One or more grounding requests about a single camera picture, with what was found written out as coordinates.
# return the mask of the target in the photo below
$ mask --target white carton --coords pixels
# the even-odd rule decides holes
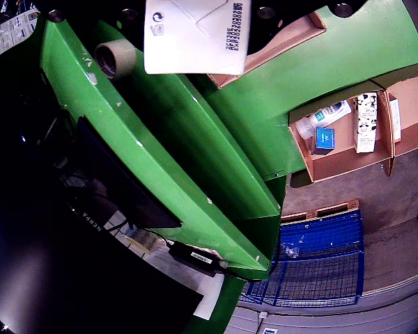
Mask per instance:
[[[251,0],[147,0],[144,68],[149,74],[243,74]]]
[[[364,93],[355,99],[356,153],[368,153],[375,150],[377,98],[376,93]]]
[[[401,141],[401,117],[399,115],[399,103],[392,94],[389,94],[389,99],[390,110],[392,112],[394,142],[398,143]]]

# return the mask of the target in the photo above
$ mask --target white label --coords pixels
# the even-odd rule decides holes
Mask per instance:
[[[194,252],[190,253],[190,256],[193,256],[193,257],[197,258],[198,260],[204,261],[204,262],[206,262],[208,264],[211,264],[212,263],[212,260],[211,259],[208,259],[208,258],[206,258],[204,256],[201,256],[201,255],[199,255],[197,253],[194,253]]]
[[[38,11],[31,9],[0,24],[0,54],[26,40],[36,29]]]
[[[263,334],[277,334],[277,329],[274,328],[265,328]]]
[[[401,139],[401,118],[399,116],[398,100],[390,101],[390,109],[392,111],[394,140],[398,141]]]
[[[251,0],[147,0],[144,68],[149,74],[243,74]]]

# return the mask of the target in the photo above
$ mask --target blue wire cage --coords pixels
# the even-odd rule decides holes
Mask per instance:
[[[292,308],[351,305],[362,295],[364,242],[361,212],[280,227],[268,280],[247,283],[241,301]]]

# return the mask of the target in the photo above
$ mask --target cardboard shelf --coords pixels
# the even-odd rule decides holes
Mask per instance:
[[[398,82],[387,92],[399,102],[401,141],[394,145],[397,157],[418,148],[418,77]]]
[[[348,103],[353,106],[353,99],[350,98]],[[326,155],[311,155],[310,140],[302,139],[295,125],[290,126],[311,181],[323,181],[380,162],[382,162],[386,174],[389,174],[390,158],[393,155],[393,135],[390,109],[385,92],[378,91],[378,123],[374,152],[356,153],[353,138],[355,131],[353,113],[349,113],[328,127],[334,129],[336,148]]]

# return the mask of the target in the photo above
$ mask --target wooden pallet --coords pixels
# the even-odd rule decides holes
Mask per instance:
[[[280,217],[280,225],[299,223],[302,221],[312,221],[317,218],[326,216],[334,216],[342,214],[344,212],[358,210],[359,201],[356,199],[344,202],[341,204],[332,205],[331,207],[322,207],[320,209],[309,210],[306,212],[300,212],[298,214],[288,214]]]

